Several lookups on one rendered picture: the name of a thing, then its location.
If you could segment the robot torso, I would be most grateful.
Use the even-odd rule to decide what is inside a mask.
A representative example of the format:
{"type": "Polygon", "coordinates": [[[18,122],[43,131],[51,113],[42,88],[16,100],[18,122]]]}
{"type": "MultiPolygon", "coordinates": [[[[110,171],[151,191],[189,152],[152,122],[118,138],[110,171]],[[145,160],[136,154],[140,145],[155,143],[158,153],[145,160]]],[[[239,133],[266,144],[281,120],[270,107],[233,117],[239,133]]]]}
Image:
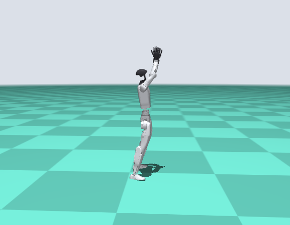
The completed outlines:
{"type": "Polygon", "coordinates": [[[147,108],[151,107],[150,90],[149,90],[149,87],[148,87],[147,90],[142,93],[140,91],[140,86],[141,85],[139,85],[137,87],[138,97],[139,97],[140,107],[141,107],[141,109],[144,109],[142,111],[140,120],[142,122],[144,119],[147,119],[147,121],[150,122],[150,114],[149,114],[149,110],[147,110],[147,108]]]}

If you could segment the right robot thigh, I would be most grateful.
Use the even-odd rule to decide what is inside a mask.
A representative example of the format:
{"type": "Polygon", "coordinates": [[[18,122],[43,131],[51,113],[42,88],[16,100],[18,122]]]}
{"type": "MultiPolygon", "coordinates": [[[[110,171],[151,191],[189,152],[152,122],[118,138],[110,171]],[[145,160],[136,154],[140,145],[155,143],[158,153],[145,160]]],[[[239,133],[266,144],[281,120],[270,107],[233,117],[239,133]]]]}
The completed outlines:
{"type": "Polygon", "coordinates": [[[139,146],[141,148],[141,154],[142,154],[143,151],[147,148],[148,143],[150,141],[150,137],[151,137],[150,136],[151,135],[151,126],[150,126],[150,122],[148,122],[147,119],[144,119],[141,122],[141,129],[146,129],[143,131],[143,133],[141,135],[141,146],[139,146]]]}

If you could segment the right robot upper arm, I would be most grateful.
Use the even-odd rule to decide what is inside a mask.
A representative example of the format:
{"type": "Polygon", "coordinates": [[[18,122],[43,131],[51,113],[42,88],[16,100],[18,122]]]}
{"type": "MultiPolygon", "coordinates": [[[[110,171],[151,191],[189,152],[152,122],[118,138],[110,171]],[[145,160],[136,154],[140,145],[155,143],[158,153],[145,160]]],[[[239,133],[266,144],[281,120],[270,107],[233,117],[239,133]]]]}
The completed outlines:
{"type": "Polygon", "coordinates": [[[152,75],[150,75],[150,77],[148,77],[148,78],[146,79],[146,81],[145,81],[143,84],[141,84],[141,86],[140,86],[140,91],[141,91],[142,93],[143,93],[144,91],[147,90],[148,86],[150,85],[150,83],[152,82],[152,80],[153,80],[154,78],[156,78],[156,76],[157,76],[157,74],[154,72],[152,75]]]}

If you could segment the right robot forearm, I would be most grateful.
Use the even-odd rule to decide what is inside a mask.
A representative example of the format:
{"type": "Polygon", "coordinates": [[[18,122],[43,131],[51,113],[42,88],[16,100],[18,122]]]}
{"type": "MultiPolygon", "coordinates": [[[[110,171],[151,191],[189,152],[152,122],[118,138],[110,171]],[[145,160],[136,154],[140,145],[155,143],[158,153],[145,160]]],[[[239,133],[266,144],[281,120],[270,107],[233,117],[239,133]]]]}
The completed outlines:
{"type": "Polygon", "coordinates": [[[154,60],[153,67],[151,69],[150,75],[152,75],[154,72],[156,73],[157,72],[157,68],[158,68],[158,60],[154,60]]]}

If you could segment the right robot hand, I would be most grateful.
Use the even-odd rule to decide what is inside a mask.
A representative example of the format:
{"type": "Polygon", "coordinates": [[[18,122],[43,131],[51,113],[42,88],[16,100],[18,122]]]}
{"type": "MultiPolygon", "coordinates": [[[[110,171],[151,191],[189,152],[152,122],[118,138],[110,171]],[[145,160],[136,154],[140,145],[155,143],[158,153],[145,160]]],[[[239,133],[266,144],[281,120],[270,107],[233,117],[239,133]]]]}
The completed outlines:
{"type": "Polygon", "coordinates": [[[154,63],[154,60],[159,60],[158,59],[158,57],[159,57],[159,55],[160,55],[160,48],[158,48],[158,47],[153,47],[153,50],[154,50],[154,53],[152,52],[152,50],[151,50],[151,52],[152,52],[152,55],[153,55],[153,57],[154,57],[154,59],[153,59],[153,63],[154,63]],[[159,51],[158,51],[158,49],[159,49],[159,51]],[[157,51],[157,52],[156,52],[157,51]]]}

